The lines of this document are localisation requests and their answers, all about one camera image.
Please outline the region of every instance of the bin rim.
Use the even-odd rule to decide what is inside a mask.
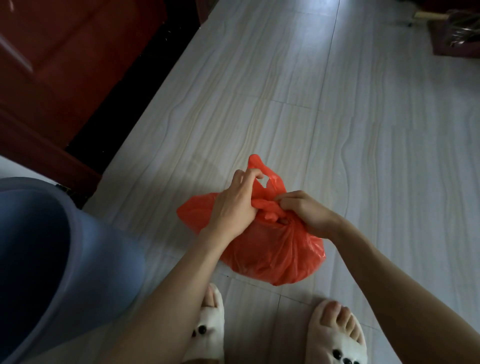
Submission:
[[[28,350],[35,345],[37,340],[40,339],[42,332],[47,329],[51,321],[55,318],[60,304],[71,286],[74,273],[80,264],[82,255],[82,223],[77,212],[78,209],[70,197],[53,184],[35,178],[9,177],[0,179],[0,194],[8,191],[21,190],[47,193],[60,203],[69,224],[70,248],[63,275],[47,309],[32,331],[1,364],[13,364],[21,360],[22,357],[28,353]]]

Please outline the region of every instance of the forearm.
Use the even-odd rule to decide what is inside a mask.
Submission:
[[[480,355],[480,335],[348,221],[341,220],[332,241],[404,363],[459,363]]]
[[[105,364],[180,363],[215,266],[229,243],[204,230],[140,308]]]

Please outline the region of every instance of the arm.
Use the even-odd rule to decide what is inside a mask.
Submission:
[[[480,357],[480,334],[388,260],[351,223],[303,191],[278,196],[310,233],[336,246],[404,363],[463,363]]]
[[[220,193],[208,226],[140,307],[103,364],[181,362],[215,266],[228,244],[255,218],[251,205],[259,170],[238,170]]]

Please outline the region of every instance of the left hand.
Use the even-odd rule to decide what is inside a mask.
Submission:
[[[259,169],[236,170],[230,187],[216,197],[207,228],[228,242],[242,234],[257,213],[251,202],[253,181],[263,177]]]

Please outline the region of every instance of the black button eye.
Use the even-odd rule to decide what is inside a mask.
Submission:
[[[342,352],[338,349],[334,349],[332,355],[335,359],[340,360],[342,359]]]

